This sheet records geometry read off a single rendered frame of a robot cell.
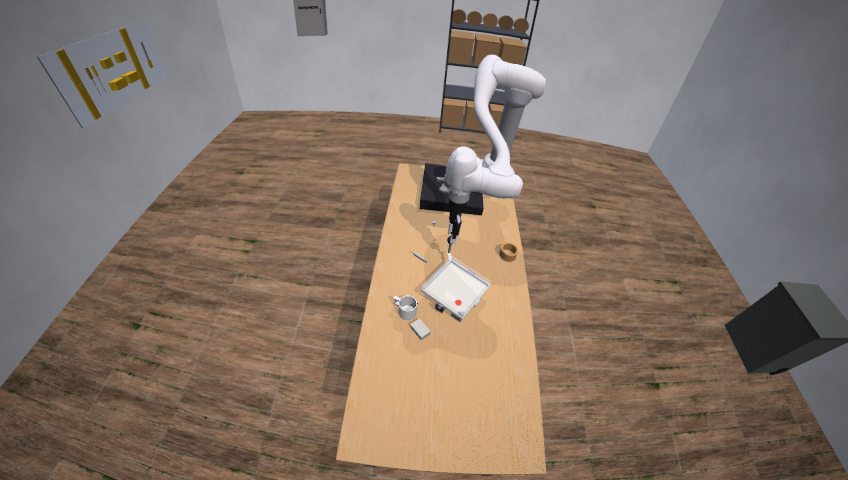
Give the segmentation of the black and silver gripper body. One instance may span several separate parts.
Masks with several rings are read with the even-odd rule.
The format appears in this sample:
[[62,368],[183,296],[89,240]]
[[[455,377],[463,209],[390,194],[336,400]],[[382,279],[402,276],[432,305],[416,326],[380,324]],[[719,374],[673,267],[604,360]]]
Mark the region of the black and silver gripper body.
[[467,203],[457,204],[449,200],[449,208],[455,213],[454,219],[457,219],[457,215],[459,215],[459,218],[461,217],[461,212],[466,209],[466,205]]

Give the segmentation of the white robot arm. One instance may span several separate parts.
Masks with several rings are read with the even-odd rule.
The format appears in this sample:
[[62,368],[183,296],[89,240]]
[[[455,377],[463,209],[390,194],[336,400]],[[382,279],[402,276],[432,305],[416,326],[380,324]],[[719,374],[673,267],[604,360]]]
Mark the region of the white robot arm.
[[[475,76],[474,111],[493,145],[491,154],[483,160],[468,147],[454,150],[445,176],[436,177],[442,184],[439,192],[449,194],[457,204],[467,203],[471,192],[501,199],[519,196],[523,182],[510,166],[509,152],[525,106],[543,95],[545,84],[545,78],[531,68],[504,62],[496,55],[482,60]],[[504,90],[506,98],[498,127],[488,109],[495,89]]]

